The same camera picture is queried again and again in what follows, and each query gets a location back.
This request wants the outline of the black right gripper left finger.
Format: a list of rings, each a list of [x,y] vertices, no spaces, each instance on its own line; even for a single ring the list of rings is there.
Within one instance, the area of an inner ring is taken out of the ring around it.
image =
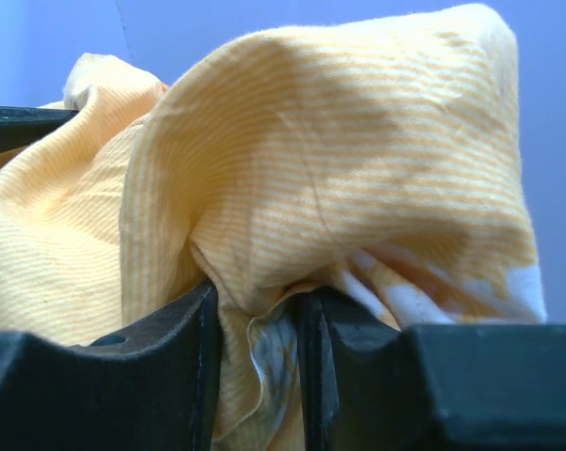
[[[207,450],[220,370],[217,290],[87,346],[0,332],[0,450]]]

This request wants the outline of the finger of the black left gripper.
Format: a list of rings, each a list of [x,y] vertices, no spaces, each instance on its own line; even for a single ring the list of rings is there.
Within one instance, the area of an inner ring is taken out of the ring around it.
[[[77,114],[75,110],[0,106],[0,153],[33,144]]]

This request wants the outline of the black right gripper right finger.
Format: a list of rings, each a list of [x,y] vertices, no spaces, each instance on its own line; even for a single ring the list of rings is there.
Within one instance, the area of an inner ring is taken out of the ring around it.
[[[331,288],[295,319],[309,450],[566,450],[566,325],[396,331]]]

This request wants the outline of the orange cartoon print pillowcase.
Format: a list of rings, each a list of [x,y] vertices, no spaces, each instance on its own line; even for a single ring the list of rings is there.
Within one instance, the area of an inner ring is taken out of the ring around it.
[[[396,329],[546,319],[491,8],[263,30],[172,86],[84,54],[59,107],[0,165],[0,330],[87,344],[212,279],[215,450],[303,448],[298,292]]]

